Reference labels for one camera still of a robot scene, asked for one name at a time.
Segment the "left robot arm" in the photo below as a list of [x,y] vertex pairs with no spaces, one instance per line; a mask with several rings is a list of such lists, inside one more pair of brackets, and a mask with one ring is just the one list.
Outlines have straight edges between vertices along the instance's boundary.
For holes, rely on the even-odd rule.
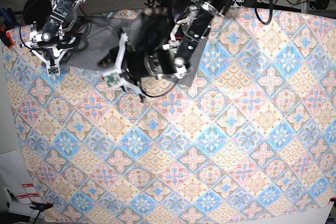
[[99,66],[110,87],[140,85],[143,78],[168,79],[174,83],[198,67],[199,43],[208,36],[214,17],[225,15],[233,0],[163,0],[166,14],[141,15],[130,33],[119,29],[119,46]]

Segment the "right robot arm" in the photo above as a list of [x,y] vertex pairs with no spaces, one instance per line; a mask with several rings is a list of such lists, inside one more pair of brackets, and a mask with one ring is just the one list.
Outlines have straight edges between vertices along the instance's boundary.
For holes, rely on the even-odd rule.
[[38,57],[47,67],[55,67],[66,52],[80,42],[80,35],[69,35],[77,21],[77,8],[86,0],[52,0],[51,12],[45,23],[34,23],[29,33],[29,41],[22,38],[22,25],[18,34],[23,46]]

